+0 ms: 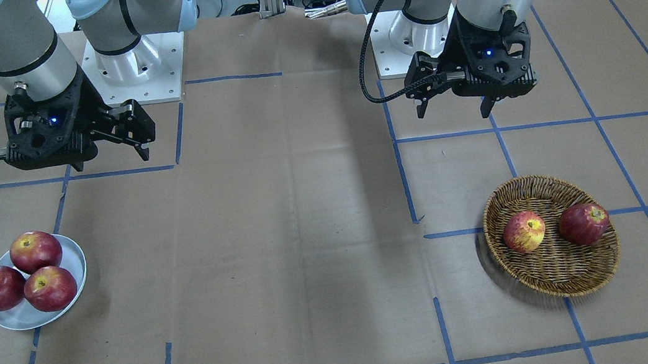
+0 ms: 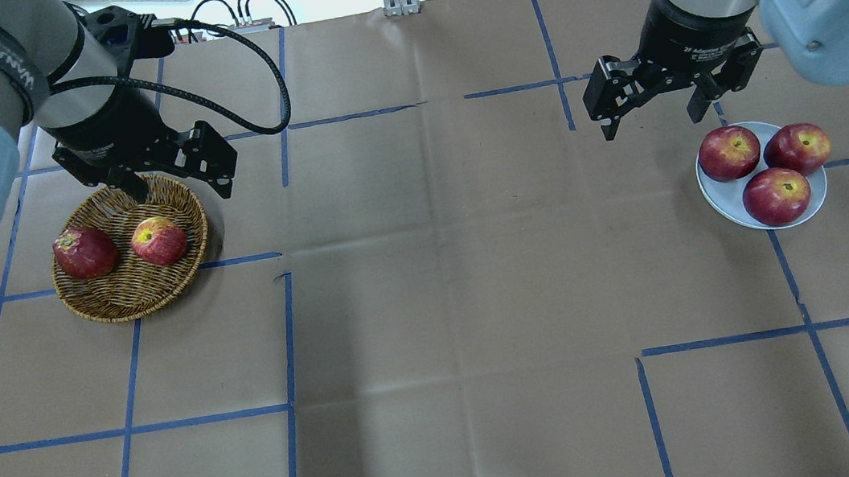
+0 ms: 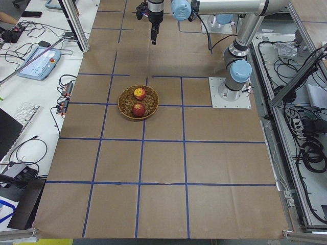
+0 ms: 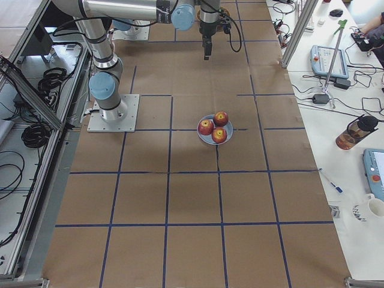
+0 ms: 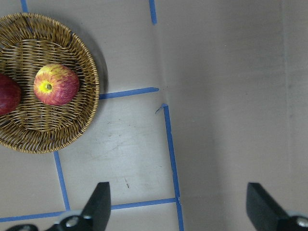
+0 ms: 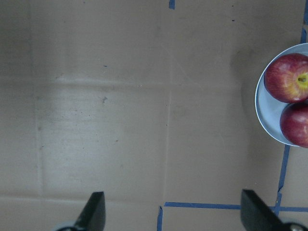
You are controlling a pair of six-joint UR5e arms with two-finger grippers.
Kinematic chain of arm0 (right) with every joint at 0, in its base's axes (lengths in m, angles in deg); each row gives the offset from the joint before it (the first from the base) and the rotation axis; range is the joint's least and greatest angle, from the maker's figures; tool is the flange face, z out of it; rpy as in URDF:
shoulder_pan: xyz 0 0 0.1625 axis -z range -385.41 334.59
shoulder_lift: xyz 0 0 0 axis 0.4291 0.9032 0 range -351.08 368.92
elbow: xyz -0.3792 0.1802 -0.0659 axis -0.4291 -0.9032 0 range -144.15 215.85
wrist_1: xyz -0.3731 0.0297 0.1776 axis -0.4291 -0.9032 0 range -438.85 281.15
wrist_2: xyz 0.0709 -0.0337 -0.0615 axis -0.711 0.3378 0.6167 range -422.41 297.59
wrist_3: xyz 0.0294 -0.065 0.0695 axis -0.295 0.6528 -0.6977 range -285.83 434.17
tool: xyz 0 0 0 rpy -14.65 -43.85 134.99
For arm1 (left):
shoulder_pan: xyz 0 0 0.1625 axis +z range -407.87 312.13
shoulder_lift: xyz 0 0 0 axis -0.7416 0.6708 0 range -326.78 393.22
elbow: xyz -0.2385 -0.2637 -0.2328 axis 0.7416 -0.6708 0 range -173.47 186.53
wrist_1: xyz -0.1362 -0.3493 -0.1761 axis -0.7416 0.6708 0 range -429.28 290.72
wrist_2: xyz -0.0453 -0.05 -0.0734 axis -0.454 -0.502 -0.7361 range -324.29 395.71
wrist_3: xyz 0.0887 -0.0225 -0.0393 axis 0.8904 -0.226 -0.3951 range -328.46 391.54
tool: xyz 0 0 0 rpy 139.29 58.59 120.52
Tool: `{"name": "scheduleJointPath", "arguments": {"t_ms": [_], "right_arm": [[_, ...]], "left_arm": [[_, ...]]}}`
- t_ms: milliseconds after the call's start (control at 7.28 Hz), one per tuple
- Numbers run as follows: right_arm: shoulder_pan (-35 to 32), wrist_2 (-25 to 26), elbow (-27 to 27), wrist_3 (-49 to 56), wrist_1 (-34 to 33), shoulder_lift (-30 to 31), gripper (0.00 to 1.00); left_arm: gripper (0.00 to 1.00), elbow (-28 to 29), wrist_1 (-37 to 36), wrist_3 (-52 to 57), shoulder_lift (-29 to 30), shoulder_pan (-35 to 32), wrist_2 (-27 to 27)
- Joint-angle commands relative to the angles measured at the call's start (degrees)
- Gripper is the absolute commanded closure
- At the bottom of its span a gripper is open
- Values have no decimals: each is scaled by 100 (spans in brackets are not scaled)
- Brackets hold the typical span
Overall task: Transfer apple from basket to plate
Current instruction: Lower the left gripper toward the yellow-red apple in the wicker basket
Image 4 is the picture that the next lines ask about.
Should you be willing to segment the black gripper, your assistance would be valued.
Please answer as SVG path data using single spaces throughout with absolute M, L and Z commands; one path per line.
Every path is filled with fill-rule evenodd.
M 203 37 L 204 60 L 211 57 L 211 37 L 216 33 L 218 25 L 219 0 L 207 0 L 200 2 L 200 28 Z

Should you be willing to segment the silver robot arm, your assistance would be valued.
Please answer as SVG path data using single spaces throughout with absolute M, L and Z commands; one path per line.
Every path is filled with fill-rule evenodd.
M 211 56 L 212 36 L 219 24 L 219 1 L 55 1 L 54 4 L 76 20 L 93 53 L 97 73 L 91 77 L 89 89 L 99 106 L 100 118 L 105 122 L 123 119 L 128 106 L 118 93 L 122 62 L 112 49 L 103 18 L 127 20 L 128 25 L 135 20 L 153 21 L 186 31 L 195 21 L 198 5 L 204 59 Z

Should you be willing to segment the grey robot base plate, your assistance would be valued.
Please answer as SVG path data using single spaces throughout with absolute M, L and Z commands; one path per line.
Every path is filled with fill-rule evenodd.
M 103 110 L 95 101 L 90 114 L 88 132 L 93 133 L 133 133 L 136 129 L 139 109 L 139 94 L 122 94 L 119 106 L 113 110 Z

